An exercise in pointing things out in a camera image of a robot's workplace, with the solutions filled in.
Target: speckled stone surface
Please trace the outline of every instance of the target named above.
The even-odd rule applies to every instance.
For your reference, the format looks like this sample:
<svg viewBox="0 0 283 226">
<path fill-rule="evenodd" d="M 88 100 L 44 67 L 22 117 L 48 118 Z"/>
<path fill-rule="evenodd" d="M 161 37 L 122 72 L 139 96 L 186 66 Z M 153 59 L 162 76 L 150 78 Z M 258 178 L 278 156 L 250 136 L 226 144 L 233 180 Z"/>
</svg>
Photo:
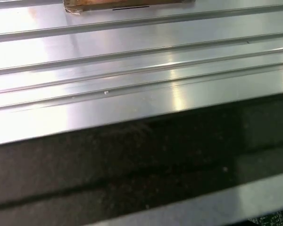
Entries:
<svg viewBox="0 0 283 226">
<path fill-rule="evenodd" d="M 283 95 L 0 146 L 0 225 L 79 226 L 283 172 Z"/>
</svg>

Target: black surface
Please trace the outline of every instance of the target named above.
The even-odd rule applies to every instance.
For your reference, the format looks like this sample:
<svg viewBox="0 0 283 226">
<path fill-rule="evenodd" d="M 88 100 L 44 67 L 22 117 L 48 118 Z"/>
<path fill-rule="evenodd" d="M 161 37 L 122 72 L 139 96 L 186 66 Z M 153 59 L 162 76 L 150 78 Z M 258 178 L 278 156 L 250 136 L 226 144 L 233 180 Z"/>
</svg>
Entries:
<svg viewBox="0 0 283 226">
<path fill-rule="evenodd" d="M 0 225 L 79 226 L 279 173 L 283 95 L 32 139 L 0 145 Z"/>
</svg>

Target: metal plate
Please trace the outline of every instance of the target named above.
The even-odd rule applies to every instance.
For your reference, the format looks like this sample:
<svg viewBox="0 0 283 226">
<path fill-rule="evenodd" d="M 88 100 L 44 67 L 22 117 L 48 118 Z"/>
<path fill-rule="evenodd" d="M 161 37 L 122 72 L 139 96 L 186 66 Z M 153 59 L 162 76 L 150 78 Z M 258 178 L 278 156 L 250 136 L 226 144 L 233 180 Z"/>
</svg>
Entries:
<svg viewBox="0 0 283 226">
<path fill-rule="evenodd" d="M 0 144 L 283 93 L 283 0 L 35 5 L 1 3 Z"/>
</svg>

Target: wooden block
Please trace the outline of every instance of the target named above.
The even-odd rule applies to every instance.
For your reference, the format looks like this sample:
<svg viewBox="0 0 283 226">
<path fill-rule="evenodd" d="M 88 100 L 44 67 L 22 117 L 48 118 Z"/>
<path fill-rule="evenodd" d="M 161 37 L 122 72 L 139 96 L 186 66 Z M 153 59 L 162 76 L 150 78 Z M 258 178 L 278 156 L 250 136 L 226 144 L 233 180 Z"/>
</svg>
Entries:
<svg viewBox="0 0 283 226">
<path fill-rule="evenodd" d="M 64 0 L 67 12 L 178 3 L 186 0 Z"/>
</svg>

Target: silver metal panel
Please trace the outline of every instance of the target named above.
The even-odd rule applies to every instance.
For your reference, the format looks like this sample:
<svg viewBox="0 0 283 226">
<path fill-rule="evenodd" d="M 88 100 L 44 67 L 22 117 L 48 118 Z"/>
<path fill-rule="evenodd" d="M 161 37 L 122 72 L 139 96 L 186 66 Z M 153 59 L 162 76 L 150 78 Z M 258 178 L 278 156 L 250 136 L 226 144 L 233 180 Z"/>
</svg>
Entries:
<svg viewBox="0 0 283 226">
<path fill-rule="evenodd" d="M 283 12 L 7 41 L 0 68 L 275 33 L 283 33 Z"/>
<path fill-rule="evenodd" d="M 282 209 L 283 174 L 90 226 L 218 226 Z"/>
<path fill-rule="evenodd" d="M 208 80 L 13 113 L 0 112 L 0 144 L 120 121 L 175 113 L 237 100 L 283 93 L 283 69 Z"/>
<path fill-rule="evenodd" d="M 36 89 L 24 89 L 14 92 L 0 93 L 0 107 L 18 105 L 21 103 L 38 103 L 44 100 L 52 100 L 61 97 L 76 97 L 80 94 L 94 92 L 113 91 L 147 85 L 149 83 L 161 83 L 188 79 L 198 76 L 234 72 L 241 69 L 262 67 L 265 65 L 283 64 L 283 53 L 268 54 L 263 56 L 252 56 L 233 60 L 223 60 L 221 62 L 196 64 L 162 71 L 123 73 L 119 76 L 110 76 L 105 78 L 92 79 L 81 82 L 72 82 L 61 85 L 42 87 Z"/>
<path fill-rule="evenodd" d="M 0 144 L 283 93 L 283 0 L 33 2 L 0 9 Z"/>
<path fill-rule="evenodd" d="M 172 4 L 151 6 L 147 9 L 131 9 L 125 13 L 123 10 L 102 10 L 84 12 L 81 16 L 66 14 L 62 4 L 0 9 L 0 33 L 31 31 L 37 29 L 60 28 L 65 26 L 96 24 L 132 19 L 158 18 L 171 15 L 199 14 L 202 12 L 232 11 L 251 9 L 257 7 L 281 6 L 283 0 L 201 0 L 192 4 Z"/>
</svg>

